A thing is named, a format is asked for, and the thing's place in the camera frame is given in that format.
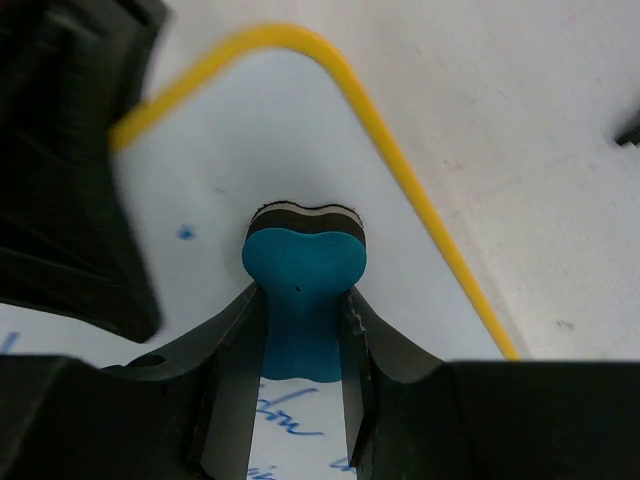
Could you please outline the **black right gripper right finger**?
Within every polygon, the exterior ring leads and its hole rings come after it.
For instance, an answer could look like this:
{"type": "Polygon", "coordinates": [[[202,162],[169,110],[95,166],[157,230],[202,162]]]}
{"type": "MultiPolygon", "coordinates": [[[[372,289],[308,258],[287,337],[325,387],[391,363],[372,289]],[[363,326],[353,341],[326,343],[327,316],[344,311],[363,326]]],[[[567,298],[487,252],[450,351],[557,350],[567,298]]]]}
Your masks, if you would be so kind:
{"type": "Polygon", "coordinates": [[[443,361],[357,291],[339,320],[348,459],[361,479],[635,479],[639,366],[443,361]]]}

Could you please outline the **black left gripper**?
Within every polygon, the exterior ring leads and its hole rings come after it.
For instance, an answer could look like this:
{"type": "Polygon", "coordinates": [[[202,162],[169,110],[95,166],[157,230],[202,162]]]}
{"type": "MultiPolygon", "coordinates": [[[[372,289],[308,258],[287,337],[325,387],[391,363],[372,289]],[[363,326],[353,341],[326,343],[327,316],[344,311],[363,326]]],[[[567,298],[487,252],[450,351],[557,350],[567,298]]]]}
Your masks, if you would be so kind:
{"type": "Polygon", "coordinates": [[[1,5],[1,299],[142,343],[160,313],[108,134],[139,102],[159,1],[1,5]]]}

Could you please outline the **blue bone-shaped eraser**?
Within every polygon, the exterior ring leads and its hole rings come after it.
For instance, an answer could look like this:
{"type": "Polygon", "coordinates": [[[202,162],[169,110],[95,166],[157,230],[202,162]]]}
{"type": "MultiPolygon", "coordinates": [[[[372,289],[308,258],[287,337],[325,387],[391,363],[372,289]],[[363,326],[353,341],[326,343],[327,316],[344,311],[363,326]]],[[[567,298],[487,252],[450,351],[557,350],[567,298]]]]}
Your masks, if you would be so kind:
{"type": "Polygon", "coordinates": [[[359,215],[337,204],[266,204],[249,223],[241,257],[266,296],[263,377],[339,381],[340,299],[367,264],[359,215]]]}

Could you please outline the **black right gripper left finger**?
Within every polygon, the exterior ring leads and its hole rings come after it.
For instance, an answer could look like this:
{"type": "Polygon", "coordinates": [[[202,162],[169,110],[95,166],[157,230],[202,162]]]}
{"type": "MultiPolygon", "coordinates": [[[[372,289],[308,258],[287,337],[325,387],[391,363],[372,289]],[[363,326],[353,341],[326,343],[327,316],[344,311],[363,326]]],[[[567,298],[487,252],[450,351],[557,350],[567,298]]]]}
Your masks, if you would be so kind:
{"type": "Polygon", "coordinates": [[[125,366],[1,359],[5,479],[242,479],[266,342],[256,286],[125,366]]]}

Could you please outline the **yellow framed whiteboard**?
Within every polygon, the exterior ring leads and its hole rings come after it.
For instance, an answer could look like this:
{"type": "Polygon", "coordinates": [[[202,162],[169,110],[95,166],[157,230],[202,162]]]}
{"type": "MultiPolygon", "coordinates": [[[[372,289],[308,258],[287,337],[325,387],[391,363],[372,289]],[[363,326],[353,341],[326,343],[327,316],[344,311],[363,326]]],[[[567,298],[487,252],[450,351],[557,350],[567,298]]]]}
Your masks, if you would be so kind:
{"type": "MultiPolygon", "coordinates": [[[[125,366],[215,317],[248,287],[264,293],[242,263],[246,233],[259,208],[291,201],[342,205],[359,215],[367,264],[348,292],[359,292],[414,344],[446,362],[517,360],[371,98],[343,56],[314,32],[266,24],[232,35],[116,122],[108,138],[159,330],[137,343],[1,299],[3,327],[37,312],[51,322],[22,355],[125,366]]],[[[343,422],[348,456],[344,405],[284,422],[313,446],[343,422]]]]}

